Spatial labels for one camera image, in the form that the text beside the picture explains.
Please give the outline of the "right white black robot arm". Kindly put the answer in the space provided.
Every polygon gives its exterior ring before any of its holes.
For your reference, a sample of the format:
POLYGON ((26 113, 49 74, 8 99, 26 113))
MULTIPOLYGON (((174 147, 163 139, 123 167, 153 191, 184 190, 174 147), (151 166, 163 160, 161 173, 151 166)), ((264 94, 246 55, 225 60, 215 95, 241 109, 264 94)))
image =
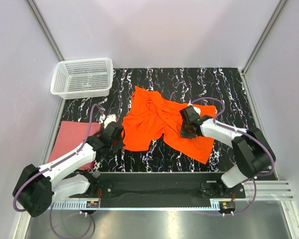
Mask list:
POLYGON ((269 166, 270 172, 273 173, 276 157, 259 128, 235 128, 211 116, 201 117, 198 108, 193 105, 180 110, 180 115, 181 137, 212 138, 233 149, 236 165, 225 172, 216 185, 219 196, 224 198, 230 196, 235 186, 262 174, 262 171, 269 166))

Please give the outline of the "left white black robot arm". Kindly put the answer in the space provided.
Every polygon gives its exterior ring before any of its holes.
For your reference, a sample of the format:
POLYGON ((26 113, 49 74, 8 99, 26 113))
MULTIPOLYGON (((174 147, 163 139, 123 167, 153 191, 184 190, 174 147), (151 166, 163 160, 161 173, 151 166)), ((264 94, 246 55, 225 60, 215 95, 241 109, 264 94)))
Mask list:
POLYGON ((77 169, 97 156, 123 148, 124 137, 123 126, 113 121, 56 160, 39 167, 26 166, 12 192, 14 209, 37 217, 58 200, 78 194, 93 197, 98 185, 92 176, 77 173, 77 169))

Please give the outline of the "orange t shirt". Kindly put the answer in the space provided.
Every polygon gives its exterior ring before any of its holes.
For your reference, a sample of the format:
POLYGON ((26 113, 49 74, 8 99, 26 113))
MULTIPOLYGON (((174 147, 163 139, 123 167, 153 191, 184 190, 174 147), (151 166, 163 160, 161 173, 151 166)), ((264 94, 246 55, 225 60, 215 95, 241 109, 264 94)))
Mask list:
POLYGON ((132 107, 123 118, 124 144, 129 151, 147 151, 150 143, 163 137, 171 148, 205 164, 212 152, 214 139, 198 136, 193 139, 180 136, 180 110, 187 103, 166 100, 158 91, 135 87, 132 107))

